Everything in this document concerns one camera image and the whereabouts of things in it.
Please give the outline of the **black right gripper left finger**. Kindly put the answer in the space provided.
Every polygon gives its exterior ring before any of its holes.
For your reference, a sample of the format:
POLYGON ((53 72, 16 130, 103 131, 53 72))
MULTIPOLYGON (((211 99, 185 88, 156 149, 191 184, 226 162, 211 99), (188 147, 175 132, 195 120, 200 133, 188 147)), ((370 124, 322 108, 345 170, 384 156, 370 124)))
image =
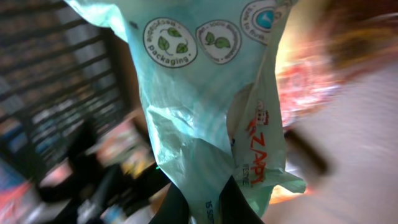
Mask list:
POLYGON ((158 212, 149 224, 188 224, 189 206, 181 191, 171 183, 158 212))

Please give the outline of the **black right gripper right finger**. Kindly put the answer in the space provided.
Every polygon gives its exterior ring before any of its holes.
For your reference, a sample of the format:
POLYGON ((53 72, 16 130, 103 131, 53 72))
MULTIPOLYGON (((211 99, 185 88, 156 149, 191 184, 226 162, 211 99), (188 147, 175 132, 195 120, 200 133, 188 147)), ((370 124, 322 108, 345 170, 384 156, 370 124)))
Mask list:
POLYGON ((264 224, 247 203, 233 176, 222 189, 219 200, 221 224, 264 224))

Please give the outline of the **grey plastic shopping basket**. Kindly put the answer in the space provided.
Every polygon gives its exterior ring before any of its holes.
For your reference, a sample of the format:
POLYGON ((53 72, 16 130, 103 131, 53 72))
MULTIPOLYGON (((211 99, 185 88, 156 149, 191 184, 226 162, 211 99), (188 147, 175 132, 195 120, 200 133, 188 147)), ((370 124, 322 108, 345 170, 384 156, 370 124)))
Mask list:
POLYGON ((1 159, 27 180, 63 161, 80 126, 132 109, 116 36, 64 1, 1 0, 1 159))

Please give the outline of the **green wet wipes pack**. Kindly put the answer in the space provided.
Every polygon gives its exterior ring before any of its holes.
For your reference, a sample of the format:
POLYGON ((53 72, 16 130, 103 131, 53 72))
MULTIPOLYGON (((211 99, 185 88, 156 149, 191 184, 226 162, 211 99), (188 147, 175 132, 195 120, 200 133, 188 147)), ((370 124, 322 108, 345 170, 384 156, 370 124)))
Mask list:
POLYGON ((219 223, 230 178, 257 216, 285 169, 275 58, 292 1, 70 1, 128 43, 155 160, 194 223, 219 223))

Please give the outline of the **yellow snack bag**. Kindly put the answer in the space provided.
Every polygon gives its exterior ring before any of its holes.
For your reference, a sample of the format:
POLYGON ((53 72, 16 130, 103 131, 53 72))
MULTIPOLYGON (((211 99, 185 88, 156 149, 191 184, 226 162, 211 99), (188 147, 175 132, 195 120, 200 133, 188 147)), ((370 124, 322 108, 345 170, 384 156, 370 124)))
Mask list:
POLYGON ((331 101, 344 84, 397 63, 397 0, 299 1, 275 68, 282 125, 331 101))

